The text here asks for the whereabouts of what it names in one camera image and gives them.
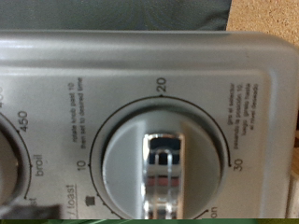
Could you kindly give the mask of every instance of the timer knob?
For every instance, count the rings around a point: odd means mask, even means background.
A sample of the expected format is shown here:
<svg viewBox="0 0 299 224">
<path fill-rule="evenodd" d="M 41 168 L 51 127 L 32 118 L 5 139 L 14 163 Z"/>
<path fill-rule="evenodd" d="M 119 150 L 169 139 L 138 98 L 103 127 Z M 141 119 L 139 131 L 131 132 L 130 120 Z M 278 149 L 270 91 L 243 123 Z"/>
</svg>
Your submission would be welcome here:
<svg viewBox="0 0 299 224">
<path fill-rule="evenodd" d="M 221 132 L 202 112 L 155 106 L 121 121 L 107 140 L 109 206 L 128 218 L 195 218 L 220 188 Z"/>
<path fill-rule="evenodd" d="M 0 131 L 0 204 L 12 196 L 18 179 L 18 160 L 5 135 Z"/>
</svg>

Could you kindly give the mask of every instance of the gray plastic panel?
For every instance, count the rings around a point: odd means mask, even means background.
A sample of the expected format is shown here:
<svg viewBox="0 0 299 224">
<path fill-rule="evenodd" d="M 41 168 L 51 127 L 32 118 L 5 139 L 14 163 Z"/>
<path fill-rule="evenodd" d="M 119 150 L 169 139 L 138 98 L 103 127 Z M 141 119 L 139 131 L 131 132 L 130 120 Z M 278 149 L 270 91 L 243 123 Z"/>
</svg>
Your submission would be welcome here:
<svg viewBox="0 0 299 224">
<path fill-rule="evenodd" d="M 124 106 L 162 94 L 204 110 L 228 144 L 223 188 L 200 217 L 285 217 L 297 75 L 297 50 L 269 35 L 1 32 L 1 131 L 30 160 L 0 214 L 59 204 L 60 218 L 119 217 L 95 187 L 95 137 Z"/>
</svg>

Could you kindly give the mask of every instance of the printed instructions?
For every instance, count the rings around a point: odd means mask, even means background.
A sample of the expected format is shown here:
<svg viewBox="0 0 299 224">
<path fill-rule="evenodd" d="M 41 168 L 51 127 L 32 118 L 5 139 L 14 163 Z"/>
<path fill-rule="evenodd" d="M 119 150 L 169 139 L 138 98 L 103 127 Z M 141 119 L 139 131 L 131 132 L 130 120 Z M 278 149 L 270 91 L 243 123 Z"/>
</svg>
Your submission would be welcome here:
<svg viewBox="0 0 299 224">
<path fill-rule="evenodd" d="M 239 149 L 240 138 L 254 130 L 258 94 L 258 84 L 230 85 L 227 124 L 234 128 L 234 149 Z"/>
<path fill-rule="evenodd" d="M 80 148 L 86 148 L 86 128 L 85 128 L 85 107 L 83 93 L 83 78 L 78 77 L 77 82 L 68 83 L 70 116 L 71 116 L 71 136 L 72 142 L 80 144 Z"/>
</svg>

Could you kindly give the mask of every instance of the control panel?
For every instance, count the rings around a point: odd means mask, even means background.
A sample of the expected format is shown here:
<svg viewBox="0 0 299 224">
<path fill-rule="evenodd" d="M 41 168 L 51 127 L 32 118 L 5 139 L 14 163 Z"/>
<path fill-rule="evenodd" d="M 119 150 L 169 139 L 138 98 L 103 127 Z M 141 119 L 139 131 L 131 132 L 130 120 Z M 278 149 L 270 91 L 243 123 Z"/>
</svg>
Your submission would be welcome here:
<svg viewBox="0 0 299 224">
<path fill-rule="evenodd" d="M 298 54 L 273 36 L 0 33 L 2 218 L 285 217 Z"/>
</svg>

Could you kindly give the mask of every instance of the chrome knob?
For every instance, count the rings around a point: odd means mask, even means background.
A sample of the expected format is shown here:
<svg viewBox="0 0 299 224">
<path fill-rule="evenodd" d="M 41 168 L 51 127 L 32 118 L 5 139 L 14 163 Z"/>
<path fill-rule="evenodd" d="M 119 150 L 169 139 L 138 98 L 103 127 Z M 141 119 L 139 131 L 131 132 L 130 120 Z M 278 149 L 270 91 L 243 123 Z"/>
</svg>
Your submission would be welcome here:
<svg viewBox="0 0 299 224">
<path fill-rule="evenodd" d="M 182 218 L 184 135 L 146 134 L 143 139 L 142 217 Z"/>
</svg>

